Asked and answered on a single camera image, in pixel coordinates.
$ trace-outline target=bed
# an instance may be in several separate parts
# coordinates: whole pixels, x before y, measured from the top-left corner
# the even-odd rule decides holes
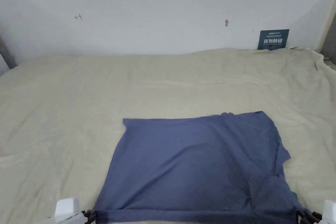
[[[336,200],[336,71],[311,50],[46,56],[4,74],[0,92],[4,223],[40,221],[67,197],[91,209],[123,118],[264,111],[291,155],[284,171],[300,203],[322,212]]]

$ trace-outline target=beige blanket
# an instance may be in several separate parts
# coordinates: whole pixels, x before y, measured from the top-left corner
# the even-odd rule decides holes
[[[284,170],[300,202],[321,212],[336,200],[336,71],[313,51],[49,56],[1,76],[0,94],[2,223],[47,218],[66,197],[92,208],[124,117],[262,110],[292,156]]]

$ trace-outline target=blue cloth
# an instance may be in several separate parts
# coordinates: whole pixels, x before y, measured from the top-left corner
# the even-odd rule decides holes
[[[290,158],[264,112],[124,119],[98,222],[295,223]]]

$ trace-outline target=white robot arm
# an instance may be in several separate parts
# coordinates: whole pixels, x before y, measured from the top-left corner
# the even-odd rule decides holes
[[[80,211],[79,200],[61,199],[57,202],[55,215],[37,224],[91,224],[97,219],[95,211]]]
[[[297,224],[336,224],[336,201],[326,200],[323,214],[308,210],[296,214]]]

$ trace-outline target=dark blue sign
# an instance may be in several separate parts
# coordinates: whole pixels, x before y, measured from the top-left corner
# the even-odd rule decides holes
[[[286,47],[289,30],[262,30],[258,50],[270,51]]]

